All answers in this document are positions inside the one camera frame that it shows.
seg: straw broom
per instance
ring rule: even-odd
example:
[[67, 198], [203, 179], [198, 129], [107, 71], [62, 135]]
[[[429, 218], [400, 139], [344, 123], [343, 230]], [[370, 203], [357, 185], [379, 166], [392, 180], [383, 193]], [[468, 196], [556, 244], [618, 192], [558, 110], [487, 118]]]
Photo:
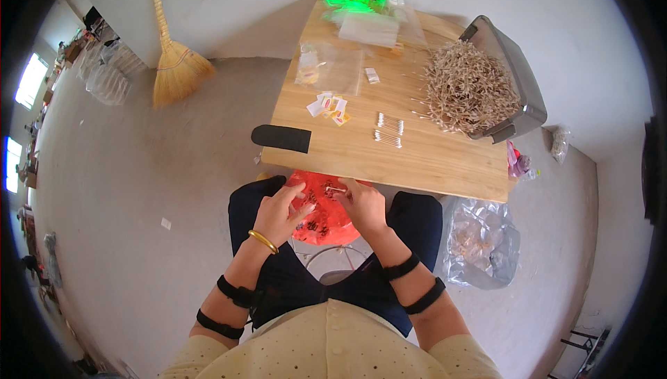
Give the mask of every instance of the straw broom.
[[197, 52], [171, 40], [162, 0], [153, 2], [162, 45], [153, 91], [153, 107], [158, 108], [190, 96], [204, 80], [215, 74], [215, 68]]

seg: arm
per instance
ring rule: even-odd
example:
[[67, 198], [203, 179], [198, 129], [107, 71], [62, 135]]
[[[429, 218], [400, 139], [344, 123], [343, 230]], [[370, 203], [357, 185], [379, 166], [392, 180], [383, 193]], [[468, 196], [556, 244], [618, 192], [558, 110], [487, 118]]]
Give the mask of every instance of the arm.
[[[296, 225], [315, 208], [314, 205], [309, 204], [295, 211], [292, 216], [289, 215], [291, 201], [296, 196], [303, 198], [301, 191], [304, 188], [305, 183], [290, 188], [284, 186], [273, 197], [264, 197], [260, 209], [257, 211], [253, 230], [263, 234], [275, 247], [280, 247], [285, 243]], [[241, 243], [238, 253], [231, 260], [225, 271], [225, 279], [236, 288], [243, 286], [255, 290], [262, 265], [270, 254], [271, 249], [261, 241], [254, 237], [248, 238]], [[217, 286], [213, 287], [204, 300], [201, 305], [201, 312], [216, 323], [228, 324], [234, 328], [243, 328], [248, 318], [248, 309], [236, 306]], [[195, 322], [189, 336], [198, 335], [208, 336], [221, 342], [227, 348], [235, 347], [239, 343], [238, 340], [222, 336]]]
[[[340, 181], [346, 184], [348, 192], [347, 195], [336, 194], [336, 199], [346, 209], [355, 228], [370, 244], [382, 267], [397, 266], [407, 260], [412, 252], [387, 226], [382, 194], [355, 180], [342, 178]], [[409, 306], [433, 287], [435, 276], [420, 263], [410, 273], [391, 281], [391, 284], [398, 302], [402, 306]], [[426, 351], [447, 337], [470, 334], [461, 313], [446, 291], [423, 312], [409, 317], [420, 347]]]

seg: gray plastic bag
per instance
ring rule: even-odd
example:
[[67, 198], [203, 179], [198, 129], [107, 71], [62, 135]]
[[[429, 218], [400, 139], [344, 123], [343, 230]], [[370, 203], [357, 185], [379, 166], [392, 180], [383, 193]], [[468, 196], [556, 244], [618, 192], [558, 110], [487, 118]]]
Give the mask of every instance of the gray plastic bag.
[[49, 276], [51, 285], [56, 288], [63, 287], [63, 279], [60, 277], [60, 267], [55, 258], [55, 233], [50, 232], [44, 236], [44, 246], [49, 251], [49, 257], [46, 260], [46, 273]]
[[507, 204], [446, 196], [440, 200], [443, 230], [434, 273], [482, 290], [514, 279], [521, 236]]

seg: window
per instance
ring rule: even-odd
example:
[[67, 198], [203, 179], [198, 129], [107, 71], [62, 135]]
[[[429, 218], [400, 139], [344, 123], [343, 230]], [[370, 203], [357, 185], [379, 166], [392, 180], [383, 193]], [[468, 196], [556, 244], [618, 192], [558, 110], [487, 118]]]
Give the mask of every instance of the window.
[[7, 138], [7, 180], [5, 187], [7, 191], [16, 193], [19, 190], [19, 175], [16, 173], [16, 165], [21, 162], [23, 147], [11, 138]]
[[28, 62], [28, 66], [25, 67], [25, 71], [23, 71], [19, 89], [16, 91], [16, 96], [14, 97], [14, 100], [16, 100], [17, 103], [21, 104], [23, 107], [32, 109], [35, 97], [39, 91], [39, 86], [41, 85], [48, 68], [46, 63], [42, 59], [39, 59], [39, 56], [36, 53], [33, 53], [30, 57], [30, 62]]

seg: black arm band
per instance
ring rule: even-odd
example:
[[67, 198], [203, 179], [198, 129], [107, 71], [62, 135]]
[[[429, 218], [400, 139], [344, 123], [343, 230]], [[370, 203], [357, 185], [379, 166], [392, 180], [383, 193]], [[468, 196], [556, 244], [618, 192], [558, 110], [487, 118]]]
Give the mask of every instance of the black arm band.
[[208, 318], [204, 315], [201, 310], [197, 313], [197, 321], [201, 324], [202, 327], [215, 331], [222, 336], [230, 338], [232, 340], [238, 340], [244, 333], [243, 328], [234, 328], [227, 324], [219, 324], [213, 321], [211, 318]]
[[442, 282], [442, 279], [436, 278], [436, 284], [433, 285], [433, 288], [429, 289], [420, 299], [417, 300], [412, 305], [403, 307], [407, 315], [419, 314], [424, 311], [426, 308], [430, 307], [439, 297], [442, 295], [442, 291], [445, 290], [445, 283]]
[[229, 282], [227, 282], [225, 279], [225, 275], [220, 276], [220, 278], [217, 280], [217, 288], [229, 299], [231, 299], [234, 305], [241, 308], [250, 308], [255, 291], [251, 291], [248, 288], [244, 288], [243, 286], [236, 288], [230, 285]]
[[398, 279], [417, 267], [419, 262], [419, 257], [413, 253], [407, 260], [398, 266], [383, 267], [382, 273], [384, 274], [384, 278], [387, 279], [387, 281]]

